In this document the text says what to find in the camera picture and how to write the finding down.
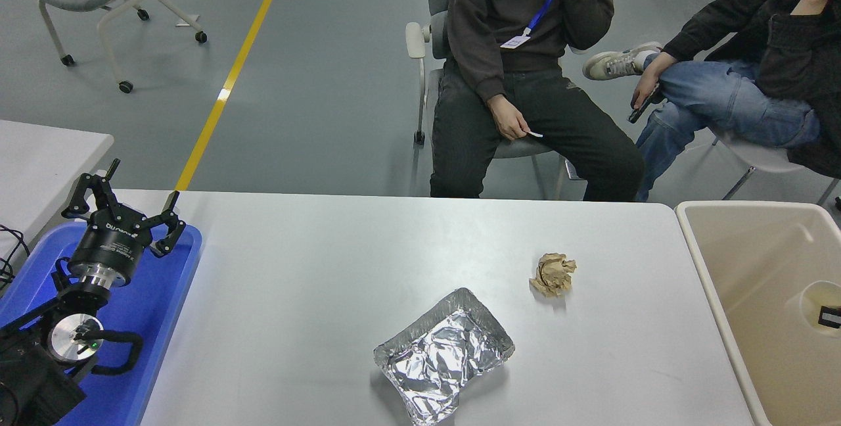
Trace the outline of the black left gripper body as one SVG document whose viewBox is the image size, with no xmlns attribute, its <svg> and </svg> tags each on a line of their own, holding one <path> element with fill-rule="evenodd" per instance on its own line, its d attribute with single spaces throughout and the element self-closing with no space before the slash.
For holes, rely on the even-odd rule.
<svg viewBox="0 0 841 426">
<path fill-rule="evenodd" d="M 88 220 L 87 229 L 76 246 L 68 269 L 80 277 L 84 268 L 111 268 L 123 280 L 133 278 L 143 252 L 151 244 L 151 230 L 137 229 L 135 216 L 115 220 L 107 210 L 97 210 Z"/>
</svg>

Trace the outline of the person's right hand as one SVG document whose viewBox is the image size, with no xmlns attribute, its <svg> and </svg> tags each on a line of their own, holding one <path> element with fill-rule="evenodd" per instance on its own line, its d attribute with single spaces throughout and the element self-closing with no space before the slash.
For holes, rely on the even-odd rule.
<svg viewBox="0 0 841 426">
<path fill-rule="evenodd" d="M 496 95 L 487 100 L 487 106 L 492 114 L 497 130 L 508 141 L 526 137 L 530 128 L 522 113 L 506 96 Z"/>
<path fill-rule="evenodd" d="M 654 91 L 660 76 L 677 62 L 678 60 L 667 52 L 660 52 L 646 58 L 642 76 L 637 82 L 633 100 L 631 100 L 631 107 L 634 110 L 642 108 L 645 99 Z"/>
</svg>

